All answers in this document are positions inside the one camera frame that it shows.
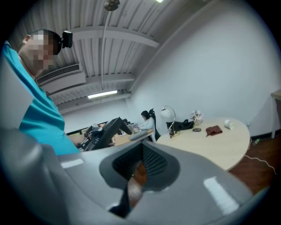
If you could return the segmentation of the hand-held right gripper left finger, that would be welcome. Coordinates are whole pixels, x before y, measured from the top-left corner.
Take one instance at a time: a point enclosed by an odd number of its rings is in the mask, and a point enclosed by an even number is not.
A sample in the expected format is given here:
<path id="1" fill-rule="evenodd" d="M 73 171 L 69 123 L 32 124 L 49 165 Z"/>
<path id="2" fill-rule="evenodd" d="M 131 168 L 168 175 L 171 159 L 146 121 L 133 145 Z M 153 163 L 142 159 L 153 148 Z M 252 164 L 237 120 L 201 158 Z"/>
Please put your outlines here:
<path id="1" fill-rule="evenodd" d="M 66 173 L 49 146 L 18 130 L 0 131 L 0 166 L 18 198 L 46 224 L 136 224 L 99 206 Z"/>

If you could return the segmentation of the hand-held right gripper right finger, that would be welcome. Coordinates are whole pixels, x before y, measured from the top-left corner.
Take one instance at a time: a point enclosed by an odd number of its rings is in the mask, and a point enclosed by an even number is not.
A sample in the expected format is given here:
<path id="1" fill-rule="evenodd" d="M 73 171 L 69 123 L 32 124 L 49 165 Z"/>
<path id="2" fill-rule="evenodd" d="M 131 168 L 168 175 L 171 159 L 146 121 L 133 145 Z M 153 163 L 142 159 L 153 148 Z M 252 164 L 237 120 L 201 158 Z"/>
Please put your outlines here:
<path id="1" fill-rule="evenodd" d="M 144 192 L 127 221 L 138 225 L 242 225 L 264 199 L 231 173 L 195 153 L 154 144 L 180 164 L 177 179 L 160 192 Z"/>

